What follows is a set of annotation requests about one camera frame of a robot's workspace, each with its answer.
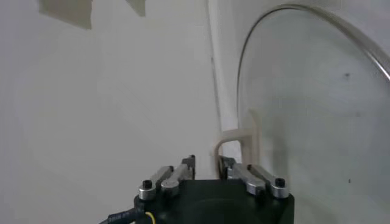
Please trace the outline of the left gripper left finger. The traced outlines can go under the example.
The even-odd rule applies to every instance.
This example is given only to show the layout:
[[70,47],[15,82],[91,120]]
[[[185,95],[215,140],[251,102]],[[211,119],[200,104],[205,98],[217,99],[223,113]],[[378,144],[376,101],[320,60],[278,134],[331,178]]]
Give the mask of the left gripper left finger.
[[174,168],[163,166],[138,188],[138,197],[143,201],[153,200],[158,192],[174,197],[179,193],[183,180],[194,180],[196,175],[196,157],[190,155]]

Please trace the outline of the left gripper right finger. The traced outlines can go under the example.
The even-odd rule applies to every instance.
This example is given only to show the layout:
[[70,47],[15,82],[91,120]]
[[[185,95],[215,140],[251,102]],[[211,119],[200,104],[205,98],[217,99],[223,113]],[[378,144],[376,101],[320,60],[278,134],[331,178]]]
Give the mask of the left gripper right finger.
[[234,158],[219,156],[219,176],[224,180],[241,180],[246,191],[254,196],[269,192],[274,198],[289,197],[287,181],[258,165],[237,163]]

